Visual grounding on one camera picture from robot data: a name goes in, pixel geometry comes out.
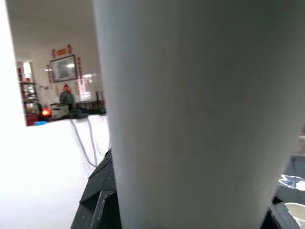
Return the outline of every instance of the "blue object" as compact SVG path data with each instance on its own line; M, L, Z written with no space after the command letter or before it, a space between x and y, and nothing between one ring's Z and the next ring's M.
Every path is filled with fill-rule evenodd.
M47 123L47 121L39 121L39 122L35 122L34 125L45 125Z

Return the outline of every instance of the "ceiling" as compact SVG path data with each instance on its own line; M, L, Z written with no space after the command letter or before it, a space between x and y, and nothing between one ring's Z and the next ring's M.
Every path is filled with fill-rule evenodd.
M95 31L90 0L7 0L7 5L19 61L46 45Z

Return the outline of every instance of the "picture frame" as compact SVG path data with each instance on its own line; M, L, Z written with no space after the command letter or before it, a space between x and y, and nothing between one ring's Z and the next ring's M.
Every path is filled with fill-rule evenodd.
M51 61L53 83L77 79L75 55Z

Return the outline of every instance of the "white cylinder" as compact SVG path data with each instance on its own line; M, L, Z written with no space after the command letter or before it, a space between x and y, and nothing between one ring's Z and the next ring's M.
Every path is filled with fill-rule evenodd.
M258 229L305 121L295 2L95 0L124 229Z

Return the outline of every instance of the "orange light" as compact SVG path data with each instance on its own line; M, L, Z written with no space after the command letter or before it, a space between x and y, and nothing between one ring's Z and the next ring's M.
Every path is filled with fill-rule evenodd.
M49 108L45 108L42 110L42 115L43 116L50 116L51 115L51 110Z

